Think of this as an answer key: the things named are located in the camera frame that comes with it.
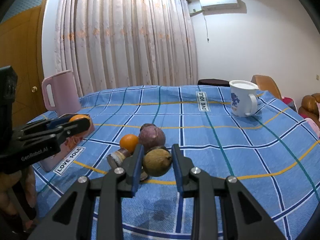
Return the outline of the left human hand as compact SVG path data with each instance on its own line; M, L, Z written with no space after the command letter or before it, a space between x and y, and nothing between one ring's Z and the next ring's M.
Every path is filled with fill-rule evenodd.
M31 228L36 201L35 173L31 166L13 174L1 174L1 212L13 232Z

